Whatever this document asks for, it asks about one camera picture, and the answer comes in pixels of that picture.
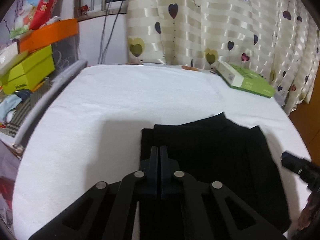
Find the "person's right hand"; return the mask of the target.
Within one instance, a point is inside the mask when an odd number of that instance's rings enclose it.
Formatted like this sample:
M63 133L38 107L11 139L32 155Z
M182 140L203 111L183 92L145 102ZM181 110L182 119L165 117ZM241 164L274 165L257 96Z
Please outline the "person's right hand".
M298 218L297 229L300 231L307 228L311 224L311 221L318 210L319 193L311 192L310 196L308 197L308 202Z

